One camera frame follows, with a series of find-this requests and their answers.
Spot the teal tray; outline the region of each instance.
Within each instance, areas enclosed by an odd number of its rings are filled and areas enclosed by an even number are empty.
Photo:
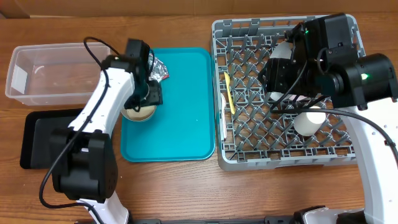
[[[192,161],[215,150],[211,58],[202,48],[154,49],[170,73],[163,104],[144,122],[122,120],[121,154],[130,162]]]

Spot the white spoon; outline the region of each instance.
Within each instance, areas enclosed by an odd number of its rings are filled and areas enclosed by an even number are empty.
[[[223,120],[223,127],[224,127],[224,140],[226,139],[226,122],[225,122],[225,108],[226,108],[226,100],[224,95],[221,94],[221,107],[223,108],[221,111],[221,117]]]

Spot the transparent plastic bin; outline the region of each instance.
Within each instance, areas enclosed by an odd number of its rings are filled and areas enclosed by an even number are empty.
[[[101,43],[88,46],[100,61],[110,54]],[[99,79],[100,67],[83,43],[20,46],[12,53],[6,96],[29,106],[84,104]]]

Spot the foil wrapper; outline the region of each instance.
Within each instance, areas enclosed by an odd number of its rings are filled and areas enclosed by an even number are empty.
[[[154,56],[152,53],[150,53],[148,58],[149,68],[152,65],[153,58]],[[155,56],[154,68],[152,73],[149,75],[149,80],[156,80],[160,83],[160,81],[168,78],[169,76],[169,71],[167,71],[166,66]]]

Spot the yellow utensil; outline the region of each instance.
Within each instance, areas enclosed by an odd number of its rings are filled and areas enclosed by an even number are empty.
[[[231,108],[231,113],[235,114],[234,102],[232,101],[231,92],[229,90],[229,84],[231,83],[231,79],[229,78],[229,75],[226,72],[224,72],[224,76],[225,76],[226,91],[228,92],[229,107]]]

